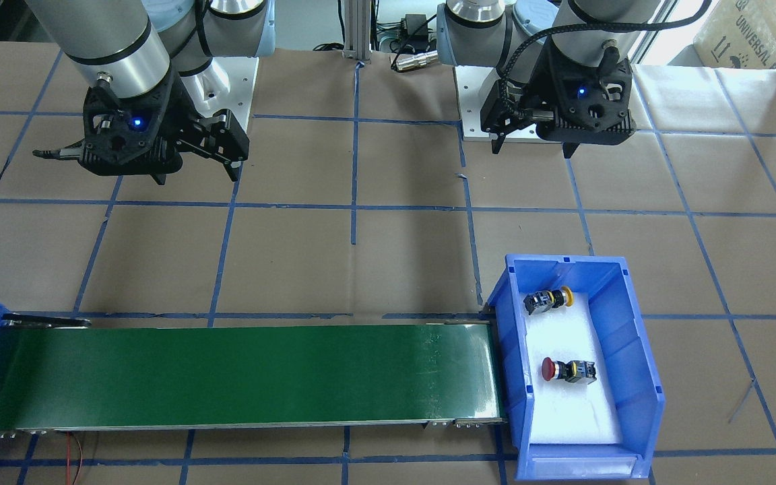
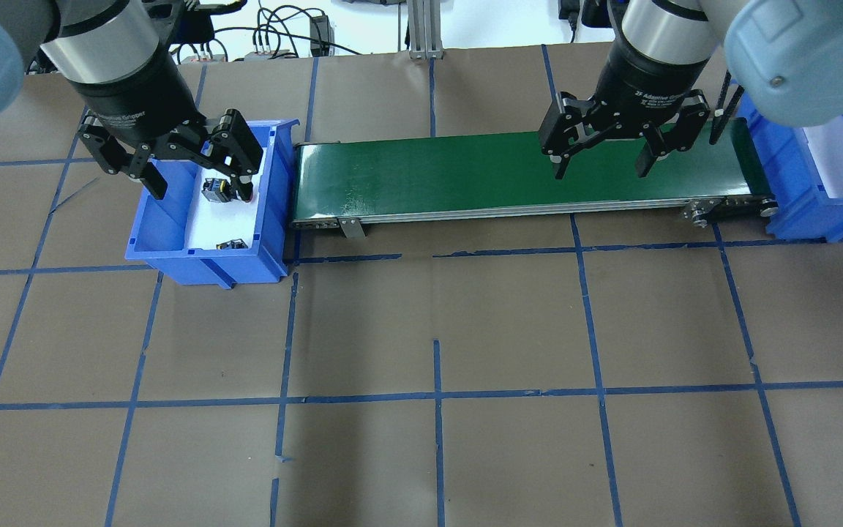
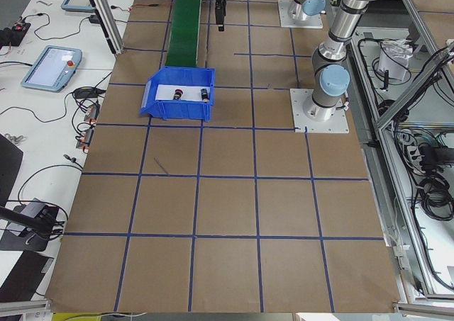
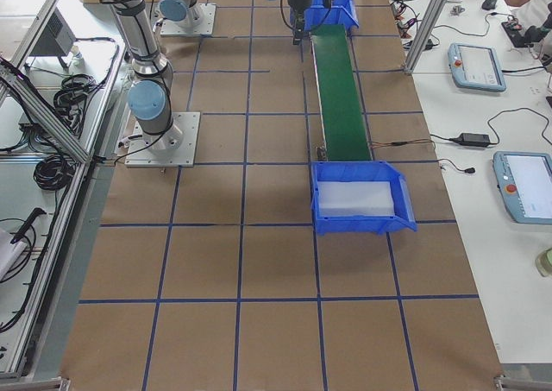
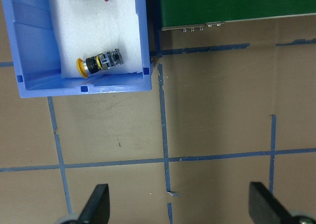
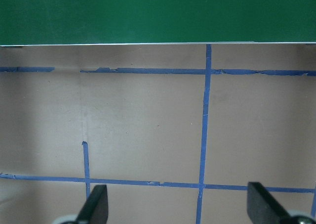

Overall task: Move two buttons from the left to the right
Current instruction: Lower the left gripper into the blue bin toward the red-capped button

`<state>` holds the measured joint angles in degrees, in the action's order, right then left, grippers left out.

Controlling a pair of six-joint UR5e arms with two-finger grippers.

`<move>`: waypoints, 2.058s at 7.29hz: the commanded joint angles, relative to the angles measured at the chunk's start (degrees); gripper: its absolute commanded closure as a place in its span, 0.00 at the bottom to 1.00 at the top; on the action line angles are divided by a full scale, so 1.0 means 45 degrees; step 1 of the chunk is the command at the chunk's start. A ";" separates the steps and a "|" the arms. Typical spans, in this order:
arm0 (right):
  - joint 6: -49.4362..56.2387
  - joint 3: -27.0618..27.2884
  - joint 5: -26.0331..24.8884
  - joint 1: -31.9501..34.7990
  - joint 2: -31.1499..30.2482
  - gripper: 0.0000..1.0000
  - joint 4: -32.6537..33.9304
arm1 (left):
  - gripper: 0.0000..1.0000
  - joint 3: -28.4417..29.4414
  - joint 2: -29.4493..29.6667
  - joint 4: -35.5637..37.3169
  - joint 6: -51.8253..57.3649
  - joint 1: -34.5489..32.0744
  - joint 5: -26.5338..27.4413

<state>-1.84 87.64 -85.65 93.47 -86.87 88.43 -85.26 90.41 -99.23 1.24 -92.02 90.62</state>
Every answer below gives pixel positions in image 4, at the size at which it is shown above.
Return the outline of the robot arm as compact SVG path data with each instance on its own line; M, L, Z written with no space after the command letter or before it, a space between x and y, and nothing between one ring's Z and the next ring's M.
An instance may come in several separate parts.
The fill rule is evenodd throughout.
M204 19L198 0L160 0L159 9L166 20L186 29L195 28Z
M145 0L100 0L108 4L116 18L119 32L131 53L131 66L137 77L128 94L129 108L141 126L147 148L167 150L183 141L183 130L175 125L171 108L173 69L160 51L152 24L145 10ZM195 11L197 0L160 0L163 16L174 22L185 21ZM294 42L304 36L304 12L312 0L288 0L296 13L292 28Z

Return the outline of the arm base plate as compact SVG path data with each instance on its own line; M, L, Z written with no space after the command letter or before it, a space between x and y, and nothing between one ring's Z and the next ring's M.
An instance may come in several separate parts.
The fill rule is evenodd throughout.
M166 20L162 23L160 35L164 37L196 37L212 36L214 21L216 15L216 5L214 3L198 3L204 12L203 22L192 29L182 28L174 22Z
M198 143L200 112L173 112L172 127L160 138L144 135L138 121L129 144L127 167L192 167Z

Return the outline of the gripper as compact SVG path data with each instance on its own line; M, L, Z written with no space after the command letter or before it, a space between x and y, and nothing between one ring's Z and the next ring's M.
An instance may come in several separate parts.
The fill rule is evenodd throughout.
M295 15L302 15L312 4L312 0L287 0ZM294 16L292 22L292 44L300 45L303 40L303 17Z

